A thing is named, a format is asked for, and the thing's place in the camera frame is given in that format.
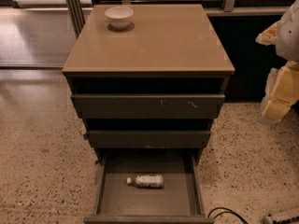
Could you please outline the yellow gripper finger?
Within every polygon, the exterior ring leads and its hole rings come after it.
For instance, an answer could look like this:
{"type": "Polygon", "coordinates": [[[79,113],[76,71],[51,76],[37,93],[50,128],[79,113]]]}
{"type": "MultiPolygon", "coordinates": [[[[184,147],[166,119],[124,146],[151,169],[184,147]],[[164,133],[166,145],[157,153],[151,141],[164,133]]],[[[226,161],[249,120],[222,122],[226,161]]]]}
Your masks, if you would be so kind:
{"type": "Polygon", "coordinates": [[[279,25],[278,21],[274,22],[267,29],[265,29],[263,32],[258,34],[255,41],[258,44],[265,45],[265,46],[275,45],[278,25],[279,25]]]}
{"type": "Polygon", "coordinates": [[[299,63],[287,62],[280,69],[272,68],[261,102],[262,121],[281,121],[299,100],[299,63]]]}

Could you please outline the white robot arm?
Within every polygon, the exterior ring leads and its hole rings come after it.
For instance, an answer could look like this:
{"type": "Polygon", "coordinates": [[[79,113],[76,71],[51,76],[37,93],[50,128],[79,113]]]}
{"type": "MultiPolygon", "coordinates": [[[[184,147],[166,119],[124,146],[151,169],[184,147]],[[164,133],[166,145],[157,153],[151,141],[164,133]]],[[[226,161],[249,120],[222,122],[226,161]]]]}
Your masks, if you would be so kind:
{"type": "Polygon", "coordinates": [[[279,21],[258,34],[256,42],[274,45],[277,56],[287,61],[280,69],[270,70],[261,102],[261,124],[274,125],[299,101],[299,0],[279,21]]]}

